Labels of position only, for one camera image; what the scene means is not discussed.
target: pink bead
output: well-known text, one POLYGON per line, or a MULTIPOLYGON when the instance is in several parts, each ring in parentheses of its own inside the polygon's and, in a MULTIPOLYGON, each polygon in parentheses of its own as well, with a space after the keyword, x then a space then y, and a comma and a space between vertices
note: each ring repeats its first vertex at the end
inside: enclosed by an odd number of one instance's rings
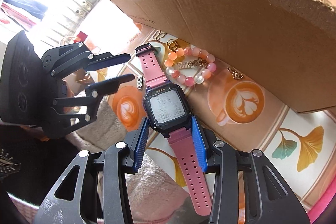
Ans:
POLYGON ((215 57, 212 54, 208 54, 207 56, 207 62, 212 63, 215 61, 215 57))
POLYGON ((200 51, 201 51, 200 48, 194 47, 194 48, 192 48, 192 50, 191 50, 191 54, 192 54, 193 56, 198 56, 199 53, 200 53, 200 51))
POLYGON ((176 50, 176 55, 177 55, 177 56, 183 56, 183 55, 184 55, 184 49, 182 49, 182 48, 178 48, 178 49, 176 50))
POLYGON ((202 76, 204 77, 204 79, 209 79, 211 77, 211 71, 209 71, 208 69, 203 70, 202 76))
POLYGON ((165 66, 166 67, 172 67, 173 64, 174 64, 173 60, 170 60, 170 59, 165 60, 165 66))
POLYGON ((211 62, 208 64, 208 70, 211 72, 214 72, 217 69, 217 66, 215 63, 211 62))
POLYGON ((193 77, 187 77, 185 80, 185 85, 187 86, 193 86, 195 84, 195 80, 193 77))
POLYGON ((200 52, 199 52, 199 57, 200 58, 202 58, 202 59, 206 59, 207 58, 207 56, 208 56, 208 51, 207 50, 201 50, 200 52))
POLYGON ((191 48, 190 47, 186 47, 184 49, 184 55, 191 55, 191 48))
POLYGON ((187 77, 185 77, 185 75, 179 75, 178 78, 177 78, 177 82, 179 84, 184 84, 186 79, 187 79, 187 77))
POLYGON ((180 75, 180 71, 179 70, 174 70, 174 72, 171 74, 171 77, 177 78, 179 75, 180 75))
POLYGON ((168 58, 169 58, 170 60, 175 60, 176 57, 177 57, 176 52, 170 52, 170 53, 168 53, 168 58))

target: watch screen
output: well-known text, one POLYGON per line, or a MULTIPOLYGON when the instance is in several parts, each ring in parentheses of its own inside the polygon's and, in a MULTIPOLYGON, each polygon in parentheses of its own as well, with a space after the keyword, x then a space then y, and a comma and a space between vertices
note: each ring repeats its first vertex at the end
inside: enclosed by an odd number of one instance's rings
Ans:
POLYGON ((149 99, 151 110, 158 123, 164 123, 185 114, 184 107, 176 90, 169 90, 149 99))

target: coffee cup print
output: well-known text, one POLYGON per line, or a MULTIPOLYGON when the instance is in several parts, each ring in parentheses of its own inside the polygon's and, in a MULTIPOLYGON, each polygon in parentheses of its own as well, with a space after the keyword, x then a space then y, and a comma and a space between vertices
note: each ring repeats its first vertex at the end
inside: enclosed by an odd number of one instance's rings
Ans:
POLYGON ((208 103, 216 115, 218 125, 250 123, 262 113, 265 96, 258 84, 246 76, 243 80, 235 80, 225 70, 216 78, 223 85, 218 85, 216 81, 211 82, 208 103))
POLYGON ((119 88, 112 101, 112 109, 127 131, 136 130, 146 115, 142 106, 143 94, 134 86, 119 88))

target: beaded bracelet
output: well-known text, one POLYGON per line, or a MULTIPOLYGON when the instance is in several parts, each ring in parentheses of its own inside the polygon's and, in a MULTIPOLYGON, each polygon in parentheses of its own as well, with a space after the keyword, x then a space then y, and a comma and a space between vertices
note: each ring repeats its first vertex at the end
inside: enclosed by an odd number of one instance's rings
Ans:
POLYGON ((201 84, 204 82, 204 79, 209 79, 211 77, 211 73, 216 70, 216 64, 214 63, 215 57, 212 54, 209 54, 207 50, 201 50, 198 47, 190 48, 186 47, 185 49, 183 48, 178 48, 177 46, 171 49, 170 46, 171 44, 176 43, 176 41, 173 41, 172 43, 167 44, 168 49, 171 51, 168 54, 168 59, 165 60, 164 64, 167 67, 166 68, 166 73, 168 75, 171 75, 173 78, 177 79, 177 82, 179 84, 185 84, 187 86, 193 86, 195 83, 196 84, 201 84), (195 57, 199 58, 199 63, 200 65, 203 65, 205 68, 201 75, 196 75, 195 77, 186 77, 185 75, 181 74, 179 70, 175 70, 173 68, 174 65, 174 60, 183 55, 192 55, 195 57))

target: white bead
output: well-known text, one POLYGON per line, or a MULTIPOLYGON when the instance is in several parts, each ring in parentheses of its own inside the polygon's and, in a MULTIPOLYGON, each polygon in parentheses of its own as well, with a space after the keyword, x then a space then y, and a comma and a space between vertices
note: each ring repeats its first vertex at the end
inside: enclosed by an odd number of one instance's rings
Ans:
POLYGON ((174 72, 174 68, 173 68, 173 67, 167 67, 167 68, 166 68, 166 73, 167 73, 168 75, 171 75, 173 72, 174 72))
POLYGON ((196 75, 194 80, 196 84, 202 84, 204 82, 204 77, 202 75, 196 75))

